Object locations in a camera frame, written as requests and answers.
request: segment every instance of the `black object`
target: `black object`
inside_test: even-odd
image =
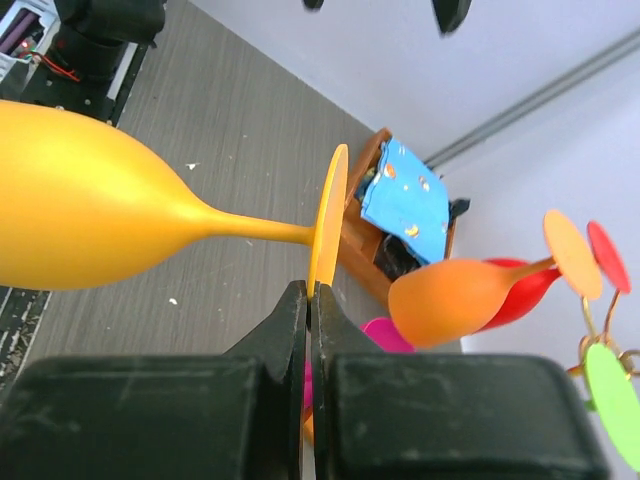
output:
[[[309,10],[320,10],[324,0],[303,0],[304,6]]]
[[[107,97],[110,83],[76,83],[55,75],[41,65],[21,93],[20,101],[47,107],[60,106],[65,110],[117,125],[147,50],[146,45],[139,45],[136,49],[115,99]]]
[[[318,480],[608,478],[558,365],[385,354],[304,282],[222,356],[30,366],[0,407],[2,478],[298,480],[305,320]]]
[[[471,0],[432,0],[433,11],[442,35],[455,32],[467,18]]]
[[[456,198],[453,202],[449,202],[449,226],[463,213],[467,213],[470,206],[469,198]]]
[[[149,45],[164,27],[162,0],[55,0],[62,23],[52,59],[93,82],[113,78],[128,42]]]
[[[391,281],[420,268],[420,263],[407,251],[402,240],[393,235],[382,239],[373,264]]]

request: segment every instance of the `wine glass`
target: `wine glass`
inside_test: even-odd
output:
[[[515,268],[457,258],[422,267],[389,289],[391,318],[412,345],[430,348],[482,328],[504,304],[518,281],[556,265],[581,296],[598,298],[602,277],[586,240],[557,210],[544,217],[551,256]]]
[[[346,145],[331,160],[315,225],[305,227],[210,207],[141,142],[82,115],[0,100],[0,130],[0,285],[105,285],[215,235],[307,245],[309,296],[316,281],[332,283]]]

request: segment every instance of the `blue cloth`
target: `blue cloth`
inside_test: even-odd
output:
[[[400,238],[423,264],[444,259],[449,196],[440,179],[395,138],[382,148],[360,216]]]

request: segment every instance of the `yellow wine glass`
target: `yellow wine glass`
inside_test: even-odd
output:
[[[105,285],[215,235],[307,245],[309,295],[316,281],[332,283],[346,145],[331,160],[315,225],[304,227],[210,207],[141,142],[79,114],[0,100],[0,131],[0,285]]]

